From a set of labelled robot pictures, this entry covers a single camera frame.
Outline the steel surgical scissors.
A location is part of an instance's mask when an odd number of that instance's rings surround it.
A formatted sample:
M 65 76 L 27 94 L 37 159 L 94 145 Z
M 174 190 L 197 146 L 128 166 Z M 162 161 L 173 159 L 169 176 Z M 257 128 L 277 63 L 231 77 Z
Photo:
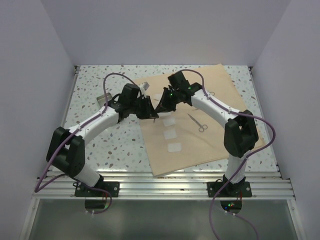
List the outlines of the steel surgical scissors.
M 208 126 L 206 124 L 201 124 L 200 122 L 198 122 L 192 115 L 190 115 L 189 113 L 187 114 L 191 120 L 193 120 L 197 125 L 198 125 L 198 131 L 203 133 L 205 130 L 208 129 Z

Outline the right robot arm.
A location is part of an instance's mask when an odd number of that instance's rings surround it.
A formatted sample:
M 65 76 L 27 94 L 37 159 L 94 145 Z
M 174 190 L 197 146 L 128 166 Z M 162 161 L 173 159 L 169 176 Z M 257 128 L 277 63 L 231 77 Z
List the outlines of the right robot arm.
M 253 114 L 249 110 L 237 110 L 211 96 L 203 83 L 189 83 L 182 71 L 167 79 L 169 85 L 163 88 L 155 111 L 174 112 L 177 104 L 184 103 L 201 110 L 223 127 L 223 146 L 229 157 L 222 189 L 227 196 L 235 196 L 245 181 L 246 159 L 259 140 Z

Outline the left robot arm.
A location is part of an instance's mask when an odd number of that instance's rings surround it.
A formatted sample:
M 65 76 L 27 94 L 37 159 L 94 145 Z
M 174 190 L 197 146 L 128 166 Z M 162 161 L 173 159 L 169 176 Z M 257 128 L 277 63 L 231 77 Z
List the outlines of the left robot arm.
M 127 83 L 121 93 L 108 97 L 104 107 L 90 118 L 68 129 L 58 127 L 52 135 L 47 162 L 85 184 L 92 196 L 101 195 L 104 190 L 102 177 L 86 163 L 85 148 L 95 137 L 129 115 L 136 115 L 141 120 L 158 118 L 150 96 L 146 95 L 148 88 L 147 82 Z

